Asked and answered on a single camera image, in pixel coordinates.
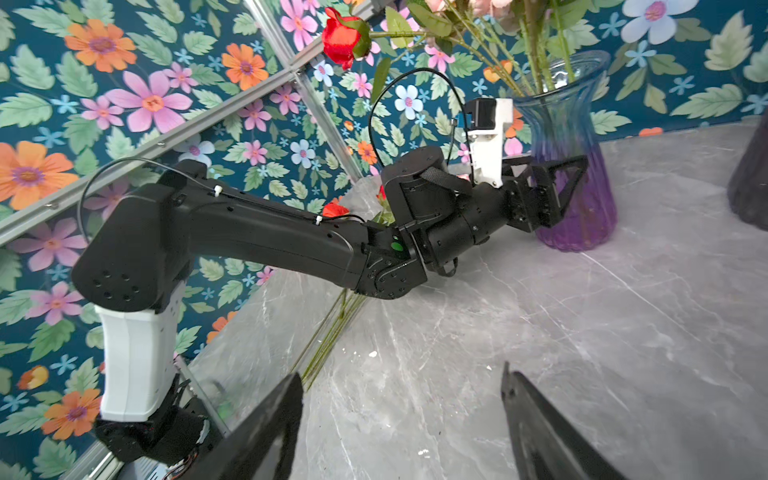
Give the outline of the pink peony flower stem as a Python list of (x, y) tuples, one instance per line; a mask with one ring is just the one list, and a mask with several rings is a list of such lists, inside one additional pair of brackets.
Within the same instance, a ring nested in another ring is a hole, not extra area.
[(552, 1), (410, 1), (431, 68), (481, 74), (513, 97), (542, 93)]

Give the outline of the red rose stem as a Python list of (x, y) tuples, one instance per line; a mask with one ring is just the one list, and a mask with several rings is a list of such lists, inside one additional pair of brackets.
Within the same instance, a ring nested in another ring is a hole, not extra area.
[(443, 72), (440, 64), (452, 55), (454, 47), (472, 54), (486, 68), (484, 51), (478, 48), (467, 32), (474, 20), (466, 14), (470, 1), (408, 1), (403, 14), (393, 7), (385, 9), (388, 25), (375, 30), (369, 22), (357, 16), (344, 16), (338, 10), (326, 9), (326, 25), (322, 32), (325, 55), (343, 69), (362, 61), (379, 45), (394, 57), (398, 50), (414, 50), (424, 46), (432, 55), (441, 55), (429, 67)]

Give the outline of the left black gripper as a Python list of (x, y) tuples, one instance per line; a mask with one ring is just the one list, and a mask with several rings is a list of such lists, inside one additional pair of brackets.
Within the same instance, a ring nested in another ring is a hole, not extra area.
[(504, 158), (502, 187), (507, 225), (532, 233), (559, 224), (588, 168), (588, 157), (532, 163), (532, 158)]

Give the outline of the dark purple glass vase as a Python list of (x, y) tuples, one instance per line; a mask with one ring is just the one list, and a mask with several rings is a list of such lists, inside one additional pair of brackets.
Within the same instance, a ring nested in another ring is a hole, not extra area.
[(730, 178), (727, 198), (731, 211), (743, 222), (766, 231), (768, 119), (764, 113)]

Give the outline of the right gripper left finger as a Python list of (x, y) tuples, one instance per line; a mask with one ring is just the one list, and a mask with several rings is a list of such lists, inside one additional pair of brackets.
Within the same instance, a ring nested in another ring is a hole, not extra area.
[(286, 376), (185, 479), (285, 480), (291, 476), (303, 411), (303, 385)]

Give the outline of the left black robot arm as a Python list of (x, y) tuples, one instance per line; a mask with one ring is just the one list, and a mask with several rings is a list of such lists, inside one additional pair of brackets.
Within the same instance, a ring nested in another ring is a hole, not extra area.
[(532, 232), (566, 216), (588, 160), (497, 163), (501, 182), (448, 173), (421, 147), (381, 173), (391, 225), (331, 217), (249, 195), (185, 160), (122, 199), (76, 261), (71, 278), (104, 332), (105, 392), (97, 438), (120, 461), (167, 465), (204, 441), (206, 421), (177, 403), (175, 323), (194, 261), (221, 256), (311, 275), (367, 297), (397, 299), (429, 273), (510, 226)]

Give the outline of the blue purple glass vase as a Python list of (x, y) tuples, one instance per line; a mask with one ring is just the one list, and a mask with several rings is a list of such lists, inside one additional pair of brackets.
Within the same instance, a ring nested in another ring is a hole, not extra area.
[(564, 252), (592, 250), (607, 242), (617, 222), (605, 160), (590, 115), (593, 96), (607, 71), (604, 51), (578, 52), (570, 57), (574, 78), (566, 78), (564, 62), (551, 63), (556, 89), (514, 101), (531, 129), (533, 163), (586, 155), (588, 168), (563, 220), (542, 227), (537, 237)]

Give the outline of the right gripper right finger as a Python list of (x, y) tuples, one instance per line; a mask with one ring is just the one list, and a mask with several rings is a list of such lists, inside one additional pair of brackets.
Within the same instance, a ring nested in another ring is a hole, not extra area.
[(504, 364), (501, 398), (521, 479), (618, 479), (608, 462), (521, 372)]

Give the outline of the peach peony flower stem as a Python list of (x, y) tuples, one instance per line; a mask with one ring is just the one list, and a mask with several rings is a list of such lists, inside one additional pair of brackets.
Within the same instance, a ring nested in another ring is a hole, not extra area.
[(580, 21), (582, 1), (470, 1), (466, 14), (474, 20), (467, 30), (484, 51), (484, 75), (504, 82), (517, 96), (555, 90), (551, 62), (561, 60), (566, 78), (573, 79), (566, 30)]

